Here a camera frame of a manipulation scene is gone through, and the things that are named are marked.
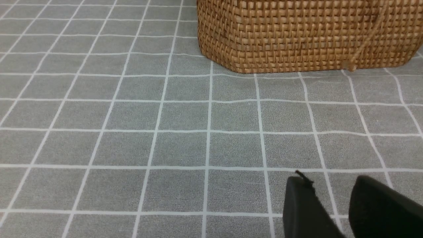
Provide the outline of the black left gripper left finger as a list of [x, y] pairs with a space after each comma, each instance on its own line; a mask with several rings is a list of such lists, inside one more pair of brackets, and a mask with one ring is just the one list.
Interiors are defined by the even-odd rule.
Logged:
[[296, 170], [287, 179], [283, 223], [286, 238], [344, 238], [313, 187], [313, 181]]

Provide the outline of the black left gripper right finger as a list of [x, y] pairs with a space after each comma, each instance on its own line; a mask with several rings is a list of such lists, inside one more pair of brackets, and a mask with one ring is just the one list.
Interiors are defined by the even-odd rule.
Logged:
[[421, 238], [423, 207], [367, 175], [357, 177], [349, 204], [355, 238]]

